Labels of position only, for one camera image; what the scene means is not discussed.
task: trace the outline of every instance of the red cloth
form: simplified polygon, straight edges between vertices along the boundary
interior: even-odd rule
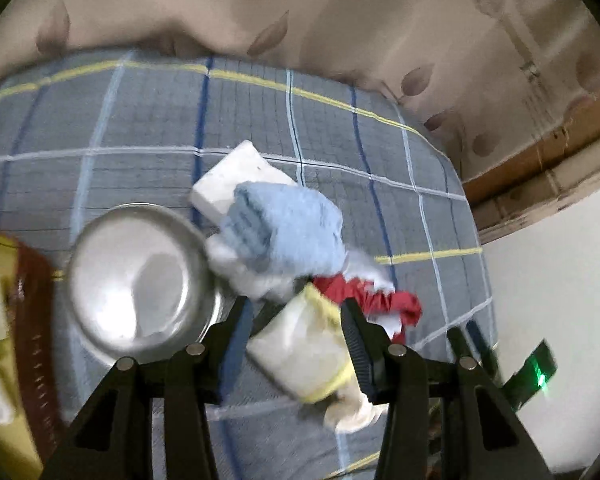
[[[329,278],[314,278],[314,286],[320,293],[338,306],[347,298],[355,298],[365,316],[369,314],[400,313],[402,331],[394,337],[395,343],[404,343],[404,329],[415,326],[422,316],[418,298],[410,292],[373,292],[373,282],[353,278],[346,281],[342,274]]]

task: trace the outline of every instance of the plaid bedsheet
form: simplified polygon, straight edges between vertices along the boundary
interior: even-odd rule
[[[11,76],[0,86],[0,230],[62,267],[86,222],[120,203],[168,206],[205,228],[190,187],[245,139],[336,203],[345,243],[420,298],[411,347],[448,360],[446,329],[472,317],[494,344],[482,250],[449,160],[382,96],[290,70],[109,50]],[[56,378],[71,420],[106,370],[81,347],[61,301],[56,294]],[[320,479],[379,450],[384,420],[345,436],[323,428],[323,412],[245,362],[228,403],[208,409],[221,478]],[[159,402],[155,413],[163,478]]]

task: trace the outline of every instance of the folded blue cloth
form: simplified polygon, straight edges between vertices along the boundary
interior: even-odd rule
[[[342,213],[320,192],[299,186],[245,182],[220,231],[256,272],[333,276],[344,264]]]

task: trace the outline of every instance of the metal bowl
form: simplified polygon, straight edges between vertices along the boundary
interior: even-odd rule
[[[121,205],[88,224],[65,281],[85,346],[107,365],[169,358],[200,341],[221,312],[203,235],[158,205]]]

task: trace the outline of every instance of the black device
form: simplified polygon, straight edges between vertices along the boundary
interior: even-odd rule
[[[353,299],[342,328],[360,388],[372,403],[389,403],[377,480],[424,480],[429,399],[442,400],[442,478],[550,480],[542,456],[503,393],[450,330],[453,364],[426,360],[391,344]],[[40,480],[150,480],[153,397],[164,397],[169,480],[217,480],[205,403],[219,404],[238,375],[253,313],[238,298],[202,343],[170,360],[116,362],[69,427]]]

